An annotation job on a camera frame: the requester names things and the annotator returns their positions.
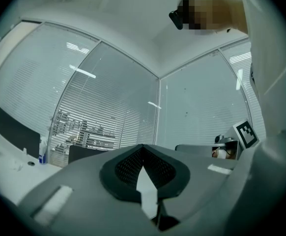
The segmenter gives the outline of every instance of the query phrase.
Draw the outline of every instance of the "glass partition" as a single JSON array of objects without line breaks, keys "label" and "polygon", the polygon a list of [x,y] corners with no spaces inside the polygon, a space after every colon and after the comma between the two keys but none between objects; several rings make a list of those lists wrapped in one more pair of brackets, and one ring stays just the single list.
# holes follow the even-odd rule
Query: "glass partition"
[{"label": "glass partition", "polygon": [[112,150],[154,143],[159,79],[101,43],[68,84],[54,116],[49,162],[63,167],[71,145]]},{"label": "glass partition", "polygon": [[24,38],[0,68],[0,107],[16,121],[47,136],[57,103],[97,40],[43,24]]},{"label": "glass partition", "polygon": [[218,51],[163,78],[156,144],[170,149],[179,144],[213,144],[217,135],[235,123],[250,120],[236,81]]},{"label": "glass partition", "polygon": [[222,48],[222,52],[237,74],[238,80],[236,88],[240,88],[242,85],[246,93],[251,112],[252,125],[259,140],[262,141],[266,138],[266,131],[259,102],[250,84],[250,68],[252,62],[250,49],[251,42],[245,40]]}]

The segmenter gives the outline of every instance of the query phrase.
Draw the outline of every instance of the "white desk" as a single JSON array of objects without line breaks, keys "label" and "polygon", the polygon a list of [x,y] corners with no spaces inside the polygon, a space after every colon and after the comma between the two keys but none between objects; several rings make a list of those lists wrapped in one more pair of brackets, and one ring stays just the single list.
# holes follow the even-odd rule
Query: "white desk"
[{"label": "white desk", "polygon": [[[23,166],[17,171],[14,165]],[[51,164],[39,164],[38,159],[25,155],[0,135],[0,194],[16,205],[32,188],[60,169]]]}]

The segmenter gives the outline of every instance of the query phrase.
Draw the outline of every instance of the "gray cover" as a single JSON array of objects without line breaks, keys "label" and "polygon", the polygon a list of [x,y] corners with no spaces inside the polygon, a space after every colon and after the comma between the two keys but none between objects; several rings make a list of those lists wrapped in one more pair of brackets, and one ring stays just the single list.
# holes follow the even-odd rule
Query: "gray cover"
[{"label": "gray cover", "polygon": [[203,157],[212,157],[212,147],[208,145],[177,145],[175,150],[179,152],[185,152],[195,154]]},{"label": "gray cover", "polygon": [[[180,224],[160,232],[140,204],[115,199],[101,185],[102,165],[134,147],[78,160],[33,189],[20,203],[33,213],[61,184],[74,189],[50,230],[60,235],[238,235],[255,225],[286,191],[286,132],[243,151],[239,161],[203,158],[150,146],[188,166],[190,181],[182,193],[163,201]],[[233,169],[230,176],[207,169]]]}]

